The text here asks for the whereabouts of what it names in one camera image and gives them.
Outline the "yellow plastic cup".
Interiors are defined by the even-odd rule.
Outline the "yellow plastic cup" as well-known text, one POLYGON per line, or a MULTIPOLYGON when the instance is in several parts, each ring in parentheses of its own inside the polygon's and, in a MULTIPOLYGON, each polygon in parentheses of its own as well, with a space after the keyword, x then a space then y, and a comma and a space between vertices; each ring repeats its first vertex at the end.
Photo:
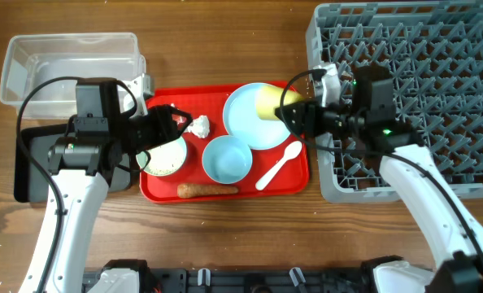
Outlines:
MULTIPOLYGON (((261 120, 279 120, 275 110, 280 106, 281 95, 284 89, 274 85, 263 85, 255 93, 256 114, 261 120)), ((296 103, 305 98, 295 91, 287 91, 284 98, 284 106, 296 103)))

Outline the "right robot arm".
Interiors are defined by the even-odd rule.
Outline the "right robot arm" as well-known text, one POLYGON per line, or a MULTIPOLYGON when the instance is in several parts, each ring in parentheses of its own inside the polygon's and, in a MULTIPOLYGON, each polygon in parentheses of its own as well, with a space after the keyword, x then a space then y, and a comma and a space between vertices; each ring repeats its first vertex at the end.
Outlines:
POLYGON ((370 292, 483 292, 483 226, 441 175, 420 134, 396 117, 393 77, 365 66, 353 74, 352 104, 338 103, 337 69, 329 63, 305 72, 321 88, 314 100, 280 97, 275 114, 303 144, 331 133, 355 136, 359 151, 379 161, 378 172, 415 219, 432 252, 429 271, 388 256, 363 265, 370 292))

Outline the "white plastic spoon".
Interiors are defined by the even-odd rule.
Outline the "white plastic spoon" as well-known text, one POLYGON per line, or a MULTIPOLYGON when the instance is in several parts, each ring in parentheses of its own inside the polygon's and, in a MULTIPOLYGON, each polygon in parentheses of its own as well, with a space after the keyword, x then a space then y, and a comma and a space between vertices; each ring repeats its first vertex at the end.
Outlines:
POLYGON ((264 190, 271 180, 277 175, 281 168, 290 160, 296 158, 302 150, 300 141, 291 142, 284 151, 280 160, 276 162, 256 183, 256 190, 264 190))

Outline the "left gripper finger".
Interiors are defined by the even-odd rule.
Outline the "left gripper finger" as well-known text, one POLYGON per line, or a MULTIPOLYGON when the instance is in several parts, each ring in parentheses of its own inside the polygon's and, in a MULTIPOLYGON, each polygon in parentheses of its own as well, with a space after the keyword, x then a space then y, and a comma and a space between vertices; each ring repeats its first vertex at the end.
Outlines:
POLYGON ((164 132, 168 137, 180 137, 193 122, 193 117, 189 113, 183 112, 180 109, 170 105, 163 105, 161 107, 160 120, 164 132), (178 123, 174 119, 174 116, 180 117, 184 121, 178 123))
POLYGON ((158 146, 149 147, 148 151, 184 151, 185 150, 185 140, 183 136, 175 139, 171 142, 166 142, 158 146))

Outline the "light blue small bowl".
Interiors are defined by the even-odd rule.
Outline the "light blue small bowl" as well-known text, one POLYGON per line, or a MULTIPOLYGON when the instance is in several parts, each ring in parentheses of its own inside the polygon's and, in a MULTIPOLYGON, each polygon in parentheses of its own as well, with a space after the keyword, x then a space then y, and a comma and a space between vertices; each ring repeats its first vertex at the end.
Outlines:
POLYGON ((206 175, 220 184, 233 184, 244 179, 253 164, 251 149, 239 138, 224 135, 211 140, 202 153, 206 175))

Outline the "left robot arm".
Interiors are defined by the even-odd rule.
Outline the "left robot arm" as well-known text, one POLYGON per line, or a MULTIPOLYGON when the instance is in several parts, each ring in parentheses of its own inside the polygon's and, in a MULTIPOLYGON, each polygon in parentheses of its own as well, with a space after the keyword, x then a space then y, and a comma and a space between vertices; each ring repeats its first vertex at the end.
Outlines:
POLYGON ((126 111, 110 77, 74 77, 74 134, 57 139, 43 168, 16 136, 17 147, 49 186, 48 202, 22 292, 79 292, 99 208, 124 155, 137 155, 177 140, 193 118, 169 105, 138 113, 142 98, 126 111))

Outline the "light blue plate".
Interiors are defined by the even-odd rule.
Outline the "light blue plate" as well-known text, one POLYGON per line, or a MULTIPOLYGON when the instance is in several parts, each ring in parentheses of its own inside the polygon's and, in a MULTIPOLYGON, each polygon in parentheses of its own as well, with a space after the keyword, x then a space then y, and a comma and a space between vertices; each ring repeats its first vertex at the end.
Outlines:
POLYGON ((255 93, 268 83, 250 83, 234 90, 223 110, 228 134, 241 139, 252 150, 268 150, 282 144, 290 135, 280 120, 261 120, 255 109, 255 93))

